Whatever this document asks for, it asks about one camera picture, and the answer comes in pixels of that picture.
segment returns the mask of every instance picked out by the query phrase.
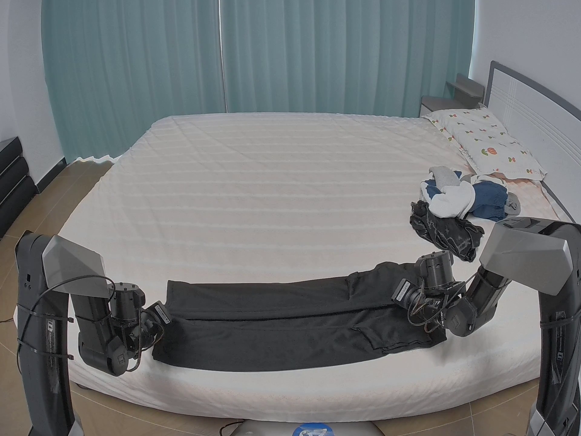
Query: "black garment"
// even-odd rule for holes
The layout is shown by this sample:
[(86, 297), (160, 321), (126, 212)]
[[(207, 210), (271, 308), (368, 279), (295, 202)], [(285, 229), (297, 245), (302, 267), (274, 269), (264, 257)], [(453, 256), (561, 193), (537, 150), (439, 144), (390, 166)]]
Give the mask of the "black garment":
[(412, 326), (391, 301), (413, 264), (385, 262), (368, 272), (289, 284), (169, 281), (174, 321), (154, 347), (169, 365), (266, 372), (341, 365), (446, 340)]
[(410, 224), (421, 238), (442, 250), (451, 251), (465, 262), (473, 262), (484, 229), (468, 220), (439, 218), (423, 200), (411, 204)]

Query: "pile of clothes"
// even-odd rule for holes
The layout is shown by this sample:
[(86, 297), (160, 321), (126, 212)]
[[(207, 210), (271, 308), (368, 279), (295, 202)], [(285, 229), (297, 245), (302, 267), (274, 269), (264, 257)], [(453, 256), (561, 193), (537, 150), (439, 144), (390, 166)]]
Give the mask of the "pile of clothes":
[(434, 166), (429, 172), (430, 178), (420, 184), (420, 200), (411, 204), (410, 224), (420, 237), (461, 260), (474, 261), (484, 234), (466, 219), (469, 213), (494, 222), (520, 213), (518, 197), (501, 179), (462, 177), (446, 166)]

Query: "tiled floor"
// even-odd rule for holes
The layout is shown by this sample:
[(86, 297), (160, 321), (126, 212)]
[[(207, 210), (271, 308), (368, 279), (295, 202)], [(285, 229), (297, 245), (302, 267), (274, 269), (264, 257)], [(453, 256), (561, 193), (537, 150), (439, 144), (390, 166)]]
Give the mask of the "tiled floor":
[[(70, 213), (110, 168), (110, 163), (76, 162), (69, 165), (28, 204), (7, 235), (0, 240), (0, 319), (10, 318), (17, 297), (14, 247), (24, 230), (56, 234)], [(28, 410), (16, 369), (16, 328), (0, 324), (0, 427), (2, 434), (25, 436), (30, 429)], [(120, 401), (71, 384), (73, 404), (87, 436), (218, 436), (232, 420), (177, 415)], [(537, 392), (530, 381), (460, 407), (428, 415), (376, 422), (387, 436), (523, 436), (529, 409)], [(229, 427), (224, 432), (229, 435)]]

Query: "white label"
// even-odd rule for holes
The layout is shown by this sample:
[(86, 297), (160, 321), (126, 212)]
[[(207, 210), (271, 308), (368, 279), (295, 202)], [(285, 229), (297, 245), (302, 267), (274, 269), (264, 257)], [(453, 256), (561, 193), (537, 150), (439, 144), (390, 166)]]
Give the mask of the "white label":
[(402, 290), (400, 291), (400, 293), (397, 295), (396, 297), (396, 301), (401, 301), (403, 299), (403, 296), (405, 295), (405, 293), (407, 292), (407, 290), (410, 288), (411, 284), (410, 281), (406, 281), (402, 287)]
[(155, 311), (159, 314), (159, 316), (162, 317), (162, 320), (164, 321), (164, 323), (170, 324), (170, 319), (167, 317), (167, 315), (165, 313), (163, 313), (162, 308), (159, 305), (156, 305), (154, 308), (155, 308)]

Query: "mattress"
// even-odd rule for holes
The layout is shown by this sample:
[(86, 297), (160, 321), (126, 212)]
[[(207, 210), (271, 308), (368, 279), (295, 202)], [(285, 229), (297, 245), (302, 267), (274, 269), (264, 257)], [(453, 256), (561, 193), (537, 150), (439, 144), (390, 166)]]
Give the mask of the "mattress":
[[(430, 166), (469, 171), (425, 119), (208, 114), (156, 122), (83, 199), (61, 236), (99, 252), (147, 304), (167, 280), (292, 282), (347, 275), (437, 250), (409, 224)], [(509, 190), (522, 214), (555, 218), (539, 183)], [(473, 219), (485, 229), (493, 223)], [(455, 259), (468, 279), (478, 261)], [(77, 350), (76, 324), (69, 351)], [(72, 381), (153, 408), (278, 421), (357, 421), (466, 403), (539, 375), (537, 294), (513, 282), (467, 338), (349, 365), (264, 373), (179, 368), (143, 354), (114, 378), (82, 360)]]

